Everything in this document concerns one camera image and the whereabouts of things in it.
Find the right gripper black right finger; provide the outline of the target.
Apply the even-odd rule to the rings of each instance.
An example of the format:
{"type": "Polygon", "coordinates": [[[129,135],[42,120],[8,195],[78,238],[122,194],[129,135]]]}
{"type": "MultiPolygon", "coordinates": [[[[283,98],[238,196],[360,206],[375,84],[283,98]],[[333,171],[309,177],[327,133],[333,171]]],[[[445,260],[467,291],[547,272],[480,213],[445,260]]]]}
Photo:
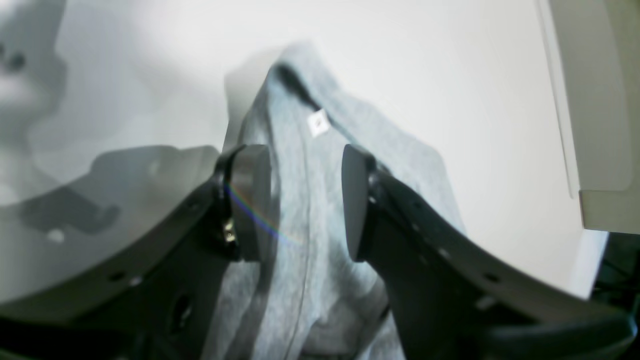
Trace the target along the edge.
{"type": "Polygon", "coordinates": [[[407,360],[618,360],[633,315],[510,266],[357,145],[342,154],[346,242],[382,279],[407,360]]]}

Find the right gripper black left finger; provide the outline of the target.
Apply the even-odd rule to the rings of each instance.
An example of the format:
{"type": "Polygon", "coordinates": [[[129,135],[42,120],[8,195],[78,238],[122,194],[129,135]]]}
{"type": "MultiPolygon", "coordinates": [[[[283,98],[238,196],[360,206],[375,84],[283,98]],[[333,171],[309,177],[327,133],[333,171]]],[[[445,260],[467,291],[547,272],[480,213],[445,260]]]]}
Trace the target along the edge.
{"type": "Polygon", "coordinates": [[[3,360],[198,360],[230,264],[270,252],[266,145],[101,153],[1,171],[3,360]]]}

